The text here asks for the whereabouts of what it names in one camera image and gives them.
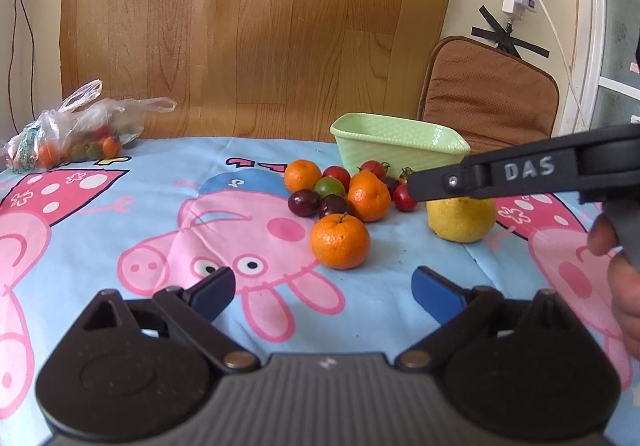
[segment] peppa pig print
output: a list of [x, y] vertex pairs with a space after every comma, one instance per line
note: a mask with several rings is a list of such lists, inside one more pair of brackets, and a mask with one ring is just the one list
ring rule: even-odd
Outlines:
[[126, 172], [58, 169], [29, 174], [0, 201], [0, 419], [18, 409], [34, 375], [33, 348], [15, 286], [46, 252], [51, 228]]
[[604, 351], [626, 390], [633, 370], [611, 311], [607, 267], [612, 253], [594, 256], [589, 252], [587, 230], [555, 195], [501, 198], [496, 206], [498, 223], [526, 239], [546, 280], [588, 328], [604, 336]]
[[308, 244], [314, 221], [294, 216], [288, 195], [282, 177], [272, 171], [243, 169], [207, 180], [198, 197], [182, 204], [175, 231], [143, 240], [120, 256], [120, 282], [150, 296], [169, 285], [188, 288], [229, 266], [252, 330], [268, 342], [289, 340], [295, 321], [277, 286], [325, 315], [339, 314], [345, 302], [315, 270], [318, 262]]

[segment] brown seat cushion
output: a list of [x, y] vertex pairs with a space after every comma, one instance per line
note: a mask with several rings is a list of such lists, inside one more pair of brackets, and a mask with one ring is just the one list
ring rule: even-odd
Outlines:
[[455, 36], [431, 55], [418, 119], [453, 128], [472, 153], [482, 153], [548, 139], [558, 105], [558, 85], [549, 74]]

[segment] mandarin orange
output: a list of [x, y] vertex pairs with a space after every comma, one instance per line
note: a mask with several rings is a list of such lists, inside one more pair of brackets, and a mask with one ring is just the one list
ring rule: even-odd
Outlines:
[[347, 200], [353, 208], [354, 214], [363, 222], [380, 220], [385, 216], [392, 203], [386, 184], [374, 174], [370, 173], [370, 175], [356, 180], [350, 186], [347, 194]]
[[371, 172], [369, 170], [359, 171], [359, 172], [353, 174], [353, 176], [351, 177], [351, 180], [349, 181], [349, 188], [351, 188], [353, 185], [355, 185], [358, 182], [360, 182], [362, 179], [373, 180], [373, 179], [377, 179], [377, 177], [375, 176], [375, 174], [373, 172]]
[[284, 185], [291, 193], [300, 190], [312, 190], [322, 178], [318, 165], [306, 159], [298, 159], [284, 171]]
[[371, 247], [365, 225], [348, 214], [332, 214], [318, 220], [309, 240], [316, 260], [331, 269], [360, 266], [367, 259]]

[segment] wood grain surface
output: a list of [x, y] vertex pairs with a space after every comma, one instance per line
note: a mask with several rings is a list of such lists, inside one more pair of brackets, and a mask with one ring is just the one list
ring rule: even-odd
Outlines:
[[333, 140], [347, 112], [414, 118], [449, 0], [62, 0], [63, 93], [167, 96], [143, 137]]

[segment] finger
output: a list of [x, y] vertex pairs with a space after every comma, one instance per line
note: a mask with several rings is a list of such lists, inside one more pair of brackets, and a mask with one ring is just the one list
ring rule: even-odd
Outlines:
[[623, 334], [622, 342], [625, 344], [626, 351], [629, 355], [633, 356], [636, 360], [640, 360], [640, 340]]
[[611, 259], [607, 272], [614, 304], [624, 313], [640, 317], [640, 272], [620, 251]]
[[624, 312], [615, 302], [611, 309], [623, 335], [640, 340], [640, 317]]
[[618, 236], [611, 222], [609, 222], [609, 219], [607, 219], [604, 214], [599, 214], [593, 222], [593, 226], [587, 237], [589, 251], [595, 256], [602, 256], [619, 245]]

